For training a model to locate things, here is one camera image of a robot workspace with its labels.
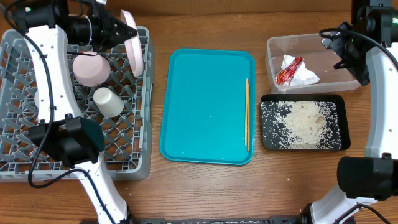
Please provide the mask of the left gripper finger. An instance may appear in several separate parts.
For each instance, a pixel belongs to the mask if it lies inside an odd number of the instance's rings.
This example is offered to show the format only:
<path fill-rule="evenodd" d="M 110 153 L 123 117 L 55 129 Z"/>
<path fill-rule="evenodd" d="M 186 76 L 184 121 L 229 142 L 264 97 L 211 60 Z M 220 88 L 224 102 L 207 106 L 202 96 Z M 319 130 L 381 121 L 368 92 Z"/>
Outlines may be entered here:
<path fill-rule="evenodd" d="M 137 30 L 115 17 L 110 18 L 111 21 L 111 34 L 137 34 Z"/>
<path fill-rule="evenodd" d="M 125 43 L 127 40 L 131 40 L 132 38 L 137 37 L 137 33 L 131 33 L 131 34 L 111 34 L 108 43 L 107 43 L 107 48 L 111 49 L 119 44 Z"/>

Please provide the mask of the large white plate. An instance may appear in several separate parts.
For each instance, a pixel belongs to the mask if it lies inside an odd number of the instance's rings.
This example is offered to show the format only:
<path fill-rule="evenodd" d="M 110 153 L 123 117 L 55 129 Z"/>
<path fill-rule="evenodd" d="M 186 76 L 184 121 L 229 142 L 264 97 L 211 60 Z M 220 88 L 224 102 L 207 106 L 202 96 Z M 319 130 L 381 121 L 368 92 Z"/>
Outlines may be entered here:
<path fill-rule="evenodd" d="M 137 78 L 142 75 L 144 71 L 144 61 L 142 58 L 142 48 L 137 31 L 137 26 L 132 14 L 129 11 L 121 10 L 121 21 L 132 27 L 136 34 L 134 37 L 124 42 L 127 58 L 129 60 L 130 68 L 133 75 Z"/>

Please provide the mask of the small pink bowl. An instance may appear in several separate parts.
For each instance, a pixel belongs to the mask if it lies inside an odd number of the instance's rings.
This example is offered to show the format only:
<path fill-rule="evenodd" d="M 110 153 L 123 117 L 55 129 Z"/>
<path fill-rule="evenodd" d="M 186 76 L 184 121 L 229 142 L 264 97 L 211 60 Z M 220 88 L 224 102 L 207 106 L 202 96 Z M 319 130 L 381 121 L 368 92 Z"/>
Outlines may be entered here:
<path fill-rule="evenodd" d="M 96 52 L 88 51 L 78 55 L 72 64 L 76 80 L 83 86 L 93 87 L 104 83 L 111 72 L 109 62 Z"/>

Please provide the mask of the white tissue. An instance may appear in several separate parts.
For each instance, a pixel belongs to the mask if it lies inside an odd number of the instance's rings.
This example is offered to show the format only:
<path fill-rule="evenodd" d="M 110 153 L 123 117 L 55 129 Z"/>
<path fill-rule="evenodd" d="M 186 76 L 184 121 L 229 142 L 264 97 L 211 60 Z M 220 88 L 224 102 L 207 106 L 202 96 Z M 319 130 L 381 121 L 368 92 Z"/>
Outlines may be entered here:
<path fill-rule="evenodd" d="M 291 55 L 284 55 L 281 69 L 287 68 L 294 61 L 294 59 L 295 57 Z M 298 70 L 295 72 L 295 75 L 289 85 L 290 86 L 312 85 L 318 83 L 319 81 L 320 81 L 319 77 L 316 76 L 313 71 L 307 69 L 305 61 L 303 61 L 301 66 L 299 66 Z"/>

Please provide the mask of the white paper cup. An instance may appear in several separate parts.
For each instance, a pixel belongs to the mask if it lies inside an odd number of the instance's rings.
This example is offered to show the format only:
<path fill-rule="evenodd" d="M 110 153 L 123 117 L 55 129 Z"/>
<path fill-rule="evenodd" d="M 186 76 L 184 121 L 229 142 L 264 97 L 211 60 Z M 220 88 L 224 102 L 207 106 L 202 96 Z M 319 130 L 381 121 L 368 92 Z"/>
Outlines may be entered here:
<path fill-rule="evenodd" d="M 101 114 L 106 117 L 118 116 L 124 108 L 122 99 L 106 87 L 97 89 L 93 94 L 93 100 Z"/>

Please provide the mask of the red snack wrapper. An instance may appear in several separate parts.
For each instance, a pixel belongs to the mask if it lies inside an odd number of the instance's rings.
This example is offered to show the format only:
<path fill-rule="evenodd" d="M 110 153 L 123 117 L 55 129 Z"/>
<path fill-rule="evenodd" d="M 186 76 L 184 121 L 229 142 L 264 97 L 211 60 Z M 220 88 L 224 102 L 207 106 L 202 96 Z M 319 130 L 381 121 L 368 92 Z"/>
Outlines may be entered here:
<path fill-rule="evenodd" d="M 285 67 L 275 77 L 276 84 L 289 86 L 303 62 L 304 59 L 302 57 L 285 58 L 282 62 Z"/>

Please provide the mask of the grey metal saucer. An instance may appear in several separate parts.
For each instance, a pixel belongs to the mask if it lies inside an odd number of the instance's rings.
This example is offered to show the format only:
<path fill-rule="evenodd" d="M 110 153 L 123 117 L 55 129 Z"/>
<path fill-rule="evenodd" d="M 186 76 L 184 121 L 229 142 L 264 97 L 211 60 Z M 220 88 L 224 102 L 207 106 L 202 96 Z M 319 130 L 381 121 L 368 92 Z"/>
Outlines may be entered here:
<path fill-rule="evenodd" d="M 35 106 L 36 106 L 37 108 L 40 107 L 40 96 L 39 96 L 39 92 L 38 92 L 38 91 L 35 92 L 35 95 L 34 95 L 34 103 L 35 103 Z"/>

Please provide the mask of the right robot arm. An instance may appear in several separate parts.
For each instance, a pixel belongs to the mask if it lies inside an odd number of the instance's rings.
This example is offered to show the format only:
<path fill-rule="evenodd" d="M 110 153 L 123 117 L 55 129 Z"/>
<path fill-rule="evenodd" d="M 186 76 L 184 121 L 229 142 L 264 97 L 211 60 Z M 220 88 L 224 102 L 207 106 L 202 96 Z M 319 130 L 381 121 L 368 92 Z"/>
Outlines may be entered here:
<path fill-rule="evenodd" d="M 371 119 L 364 157 L 342 157 L 338 183 L 308 204 L 296 223 L 351 223 L 354 214 L 397 195 L 397 9 L 392 1 L 352 0 L 351 22 L 320 31 L 362 85 L 371 86 Z"/>

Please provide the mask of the clear plastic bin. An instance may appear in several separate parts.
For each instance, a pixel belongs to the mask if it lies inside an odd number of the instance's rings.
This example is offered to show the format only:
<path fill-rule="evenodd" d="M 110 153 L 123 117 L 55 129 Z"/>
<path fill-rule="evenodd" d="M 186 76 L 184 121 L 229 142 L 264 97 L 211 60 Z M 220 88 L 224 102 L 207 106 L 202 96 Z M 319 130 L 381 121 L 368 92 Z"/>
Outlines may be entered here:
<path fill-rule="evenodd" d="M 318 34 L 288 35 L 271 37 L 267 41 L 266 66 L 271 92 L 274 94 L 311 94 L 355 90 L 360 84 L 346 69 L 335 70 L 340 61 L 331 49 L 322 44 Z M 312 85 L 279 86 L 275 76 L 281 71 L 284 55 L 302 57 L 306 68 L 320 79 Z"/>

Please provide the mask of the grey plastic dish rack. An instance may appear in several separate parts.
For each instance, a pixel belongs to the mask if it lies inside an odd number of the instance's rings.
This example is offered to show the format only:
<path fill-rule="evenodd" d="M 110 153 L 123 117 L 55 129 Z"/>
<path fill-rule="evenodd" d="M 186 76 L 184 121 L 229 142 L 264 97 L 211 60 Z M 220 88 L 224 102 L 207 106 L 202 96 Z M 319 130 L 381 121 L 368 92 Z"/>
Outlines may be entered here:
<path fill-rule="evenodd" d="M 124 103 L 122 113 L 105 117 L 93 100 L 94 88 L 73 81 L 78 107 L 86 119 L 97 122 L 105 140 L 104 159 L 114 180 L 142 180 L 150 173 L 152 124 L 150 118 L 155 75 L 155 47 L 146 27 L 137 29 L 144 62 L 135 77 L 126 49 L 118 45 L 104 53 L 111 73 L 106 87 Z M 7 30 L 1 41 L 1 181 L 25 182 L 31 167 L 35 181 L 52 179 L 65 171 L 61 162 L 36 155 L 28 129 L 39 122 L 34 102 L 37 92 L 33 63 L 25 40 Z"/>

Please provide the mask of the rice leftovers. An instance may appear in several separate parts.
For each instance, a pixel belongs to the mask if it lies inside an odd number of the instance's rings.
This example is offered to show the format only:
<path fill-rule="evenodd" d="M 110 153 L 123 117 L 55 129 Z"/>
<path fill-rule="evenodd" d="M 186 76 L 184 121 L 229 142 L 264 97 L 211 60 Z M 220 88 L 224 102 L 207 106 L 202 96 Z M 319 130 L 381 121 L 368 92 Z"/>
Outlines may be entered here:
<path fill-rule="evenodd" d="M 262 141 L 272 150 L 340 150 L 338 113 L 333 102 L 263 101 Z"/>

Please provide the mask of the left wooden chopstick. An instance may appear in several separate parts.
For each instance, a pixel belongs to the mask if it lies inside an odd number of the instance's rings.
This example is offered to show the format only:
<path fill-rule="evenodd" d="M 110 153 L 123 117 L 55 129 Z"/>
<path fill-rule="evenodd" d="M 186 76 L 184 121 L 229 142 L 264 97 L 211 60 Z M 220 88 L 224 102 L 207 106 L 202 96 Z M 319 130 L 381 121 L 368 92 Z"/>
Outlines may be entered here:
<path fill-rule="evenodd" d="M 248 146 L 248 79 L 246 79 L 245 89 L 245 146 Z"/>

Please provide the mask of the wooden chopstick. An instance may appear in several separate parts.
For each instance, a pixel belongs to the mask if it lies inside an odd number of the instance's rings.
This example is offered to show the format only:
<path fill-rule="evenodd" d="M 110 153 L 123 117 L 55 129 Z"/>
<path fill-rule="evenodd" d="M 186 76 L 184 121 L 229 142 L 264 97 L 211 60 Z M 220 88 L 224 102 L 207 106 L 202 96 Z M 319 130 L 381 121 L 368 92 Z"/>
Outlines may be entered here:
<path fill-rule="evenodd" d="M 248 84 L 248 146 L 247 151 L 250 152 L 250 86 Z"/>
<path fill-rule="evenodd" d="M 248 79 L 246 79 L 245 89 L 245 146 L 248 146 Z"/>

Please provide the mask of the right wooden chopstick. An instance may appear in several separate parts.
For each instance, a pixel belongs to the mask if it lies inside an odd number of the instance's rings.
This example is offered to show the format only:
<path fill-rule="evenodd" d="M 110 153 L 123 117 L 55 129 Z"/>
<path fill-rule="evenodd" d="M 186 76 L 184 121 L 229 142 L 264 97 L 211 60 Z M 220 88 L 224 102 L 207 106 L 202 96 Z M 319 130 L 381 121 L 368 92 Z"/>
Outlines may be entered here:
<path fill-rule="evenodd" d="M 248 84 L 248 146 L 247 151 L 250 152 L 250 86 Z"/>

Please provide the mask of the teal serving tray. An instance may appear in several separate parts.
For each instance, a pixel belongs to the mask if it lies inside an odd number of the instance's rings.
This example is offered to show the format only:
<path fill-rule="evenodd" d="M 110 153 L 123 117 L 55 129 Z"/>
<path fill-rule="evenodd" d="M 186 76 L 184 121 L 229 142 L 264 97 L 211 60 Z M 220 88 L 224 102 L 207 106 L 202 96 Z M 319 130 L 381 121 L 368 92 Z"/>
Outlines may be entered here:
<path fill-rule="evenodd" d="M 250 152 L 245 89 L 250 86 Z M 255 61 L 237 50 L 182 48 L 170 56 L 159 149 L 171 161 L 243 166 L 254 156 Z"/>

